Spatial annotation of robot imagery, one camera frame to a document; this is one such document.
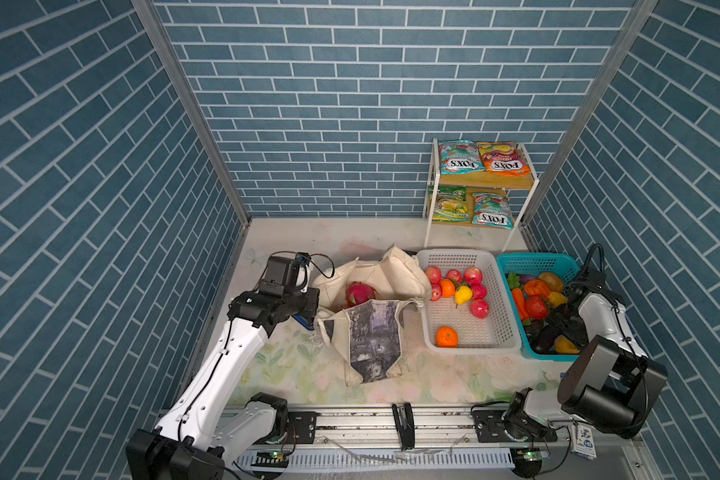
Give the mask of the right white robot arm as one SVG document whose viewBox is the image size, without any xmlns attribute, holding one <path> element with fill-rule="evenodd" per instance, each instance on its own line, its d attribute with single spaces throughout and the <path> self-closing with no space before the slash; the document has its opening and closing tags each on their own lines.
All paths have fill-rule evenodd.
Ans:
<svg viewBox="0 0 720 480">
<path fill-rule="evenodd" d="M 507 403 L 473 406 L 480 442 L 554 442 L 568 426 L 630 439 L 643 428 L 667 382 L 667 370 L 633 338 L 618 295 L 592 284 L 576 286 L 572 317 L 582 320 L 588 344 L 556 391 L 526 388 Z"/>
</svg>

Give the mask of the pink dragon fruit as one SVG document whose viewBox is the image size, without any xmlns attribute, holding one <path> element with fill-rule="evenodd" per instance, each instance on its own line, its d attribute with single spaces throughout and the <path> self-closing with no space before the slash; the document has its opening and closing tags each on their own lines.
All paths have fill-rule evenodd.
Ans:
<svg viewBox="0 0 720 480">
<path fill-rule="evenodd" d="M 345 300 L 348 307 L 358 306 L 369 300 L 375 300 L 376 298 L 376 290 L 365 283 L 352 282 L 346 287 Z"/>
</svg>

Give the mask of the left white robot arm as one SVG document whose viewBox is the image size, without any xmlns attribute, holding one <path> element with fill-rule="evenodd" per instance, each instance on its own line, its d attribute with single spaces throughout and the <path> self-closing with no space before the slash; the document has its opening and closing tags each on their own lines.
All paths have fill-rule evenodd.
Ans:
<svg viewBox="0 0 720 480">
<path fill-rule="evenodd" d="M 228 306 L 228 319 L 212 352 L 176 403 L 150 430 L 136 430 L 125 447 L 134 479 L 221 479 L 249 447 L 281 446 L 282 464 L 295 451 L 298 429 L 285 399 L 254 395 L 242 412 L 219 424 L 227 402 L 275 328 L 290 319 L 313 325 L 319 291 L 304 252 L 276 252 L 255 286 Z"/>
</svg>

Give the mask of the red bell pepper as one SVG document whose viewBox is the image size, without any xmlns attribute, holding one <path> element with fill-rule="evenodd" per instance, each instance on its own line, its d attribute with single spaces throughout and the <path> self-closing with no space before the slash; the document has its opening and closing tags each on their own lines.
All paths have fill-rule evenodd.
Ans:
<svg viewBox="0 0 720 480">
<path fill-rule="evenodd" d="M 544 320 L 549 315 L 547 303 L 542 295 L 528 297 L 525 300 L 524 308 L 528 317 L 534 320 Z"/>
</svg>

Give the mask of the orange Fox's candy bag top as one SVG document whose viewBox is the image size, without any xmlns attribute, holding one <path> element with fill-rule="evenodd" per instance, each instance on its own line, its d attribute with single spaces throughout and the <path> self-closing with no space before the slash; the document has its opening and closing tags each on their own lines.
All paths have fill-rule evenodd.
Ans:
<svg viewBox="0 0 720 480">
<path fill-rule="evenodd" d="M 490 173 L 520 177 L 531 173 L 516 142 L 478 142 L 483 167 Z"/>
</svg>

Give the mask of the cream canvas tote bag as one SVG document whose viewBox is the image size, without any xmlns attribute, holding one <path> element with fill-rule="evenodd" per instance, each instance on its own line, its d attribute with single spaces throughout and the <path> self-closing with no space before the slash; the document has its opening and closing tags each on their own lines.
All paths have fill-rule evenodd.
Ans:
<svg viewBox="0 0 720 480">
<path fill-rule="evenodd" d="M 375 300 L 348 307 L 348 284 L 362 282 L 377 292 Z M 402 375 L 403 311 L 421 311 L 431 286 L 417 259 L 393 246 L 379 261 L 355 259 L 338 267 L 331 278 L 311 282 L 320 291 L 315 329 L 343 360 L 349 386 Z"/>
</svg>

